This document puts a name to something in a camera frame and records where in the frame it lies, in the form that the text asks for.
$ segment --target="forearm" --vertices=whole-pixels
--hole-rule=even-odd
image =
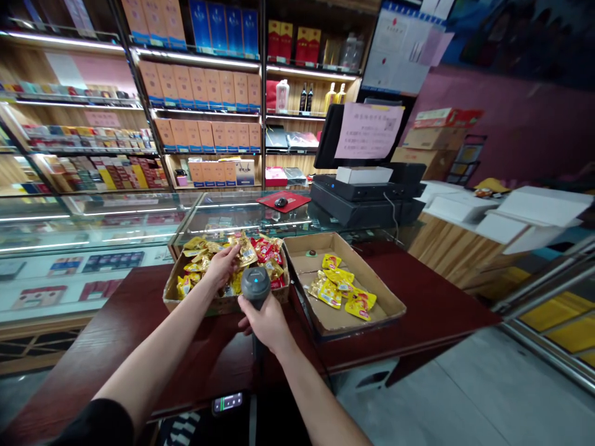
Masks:
[[[278,359],[314,446],[372,444],[295,343]]]
[[[215,292],[212,281],[199,282],[94,396],[120,403],[131,416],[136,435],[186,353]]]

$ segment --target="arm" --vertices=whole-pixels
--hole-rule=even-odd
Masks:
[[[93,397],[120,403],[132,418],[136,435],[186,353],[215,292],[227,283],[239,248],[227,248],[213,257],[203,279]]]
[[[315,446],[371,445],[370,440],[330,392],[316,369],[296,344],[281,309],[268,296],[260,311],[240,296],[238,303],[246,317],[240,321],[244,334],[252,330],[279,360],[299,412]]]

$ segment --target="open cardboard tray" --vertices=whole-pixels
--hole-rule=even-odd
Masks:
[[[395,296],[380,280],[380,277],[360,257],[349,244],[336,232],[326,234],[286,237],[284,247],[297,275],[302,296],[306,296],[306,305],[314,328],[321,338],[338,337],[368,328],[377,328],[405,314],[405,304]],[[306,253],[316,251],[316,257]],[[376,294],[376,304],[370,311],[371,321],[364,321],[345,311],[345,300],[341,309],[325,304],[307,292],[307,287],[322,269],[325,254],[334,254],[342,259],[339,268],[355,275],[354,285]]]
[[[280,249],[281,257],[283,259],[283,281],[285,282],[285,286],[283,288],[277,288],[272,291],[273,296],[277,298],[279,302],[282,304],[286,303],[289,300],[289,270],[287,264],[287,256],[285,255],[285,251]],[[186,257],[185,255],[180,255],[178,260],[175,261],[174,268],[172,269],[169,278],[167,279],[167,284],[165,285],[165,289],[163,291],[163,301],[165,306],[169,310],[169,312],[174,311],[174,309],[180,304],[181,300],[178,300],[178,277],[184,277],[186,272],[184,271],[184,266],[190,263],[191,258]],[[206,312],[206,316],[218,316],[230,313],[239,313],[242,310],[237,303],[237,296],[221,296],[221,291],[217,291],[217,296],[211,302],[211,306],[209,307],[208,311]]]

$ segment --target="cash register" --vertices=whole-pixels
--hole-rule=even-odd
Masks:
[[[415,222],[424,204],[416,200],[426,166],[392,163],[397,141],[381,159],[338,158],[344,105],[331,105],[314,167],[337,169],[336,175],[314,175],[310,197],[341,225],[390,227]]]

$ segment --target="mouse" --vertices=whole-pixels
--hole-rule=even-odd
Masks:
[[[287,199],[281,197],[280,199],[278,199],[277,201],[275,201],[275,207],[276,208],[284,208],[285,206],[287,206]]]

